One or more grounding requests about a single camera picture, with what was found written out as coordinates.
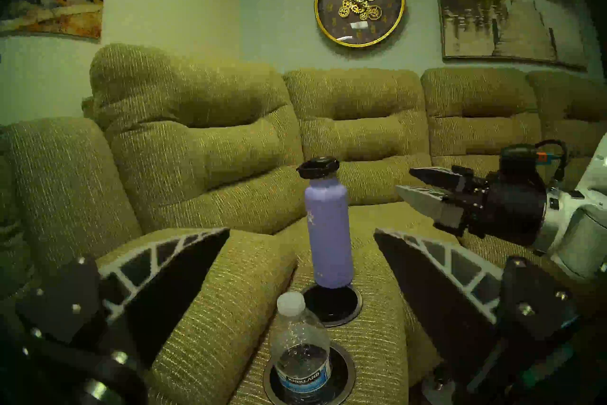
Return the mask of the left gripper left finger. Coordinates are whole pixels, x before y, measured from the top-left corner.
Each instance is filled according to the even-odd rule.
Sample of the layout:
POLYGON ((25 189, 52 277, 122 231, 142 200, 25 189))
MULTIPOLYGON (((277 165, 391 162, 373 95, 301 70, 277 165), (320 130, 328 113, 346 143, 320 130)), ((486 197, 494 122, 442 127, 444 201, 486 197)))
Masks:
POLYGON ((108 261, 81 256, 16 302, 43 340, 97 356, 123 352, 150 368, 230 236, 230 229, 165 235, 108 261))

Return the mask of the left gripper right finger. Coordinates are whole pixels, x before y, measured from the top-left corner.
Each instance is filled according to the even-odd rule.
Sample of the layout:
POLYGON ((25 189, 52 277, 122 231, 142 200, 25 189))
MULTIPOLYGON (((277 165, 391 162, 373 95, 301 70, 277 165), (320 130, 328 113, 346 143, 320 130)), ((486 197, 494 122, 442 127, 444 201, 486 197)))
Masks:
POLYGON ((523 256, 503 268, 467 248, 376 229, 405 301, 464 390, 525 390, 527 371, 573 336, 571 292, 523 256))

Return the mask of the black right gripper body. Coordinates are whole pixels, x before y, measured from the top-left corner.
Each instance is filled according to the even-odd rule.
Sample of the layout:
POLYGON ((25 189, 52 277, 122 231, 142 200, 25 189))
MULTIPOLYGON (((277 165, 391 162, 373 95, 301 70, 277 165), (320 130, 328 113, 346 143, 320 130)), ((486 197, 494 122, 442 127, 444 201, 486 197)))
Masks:
POLYGON ((471 168, 452 165, 464 177, 462 189, 452 189, 451 202, 463 209, 457 237, 465 231, 531 246, 543 225, 547 204, 546 185, 537 172, 538 163, 549 159, 544 143, 514 144, 501 150, 497 171, 477 177, 471 168))

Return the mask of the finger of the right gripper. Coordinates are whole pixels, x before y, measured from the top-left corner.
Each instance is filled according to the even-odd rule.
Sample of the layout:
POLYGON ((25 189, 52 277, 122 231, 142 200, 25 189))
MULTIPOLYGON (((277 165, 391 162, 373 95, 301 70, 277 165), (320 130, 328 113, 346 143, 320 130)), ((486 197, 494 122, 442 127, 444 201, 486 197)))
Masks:
POLYGON ((468 193, 475 189, 475 176, 472 169, 463 166, 411 168, 409 174, 430 186, 448 192, 468 193))
POLYGON ((413 209, 442 226, 457 229, 463 221, 464 209, 448 201, 448 192, 409 185, 396 185, 396 192, 413 209))

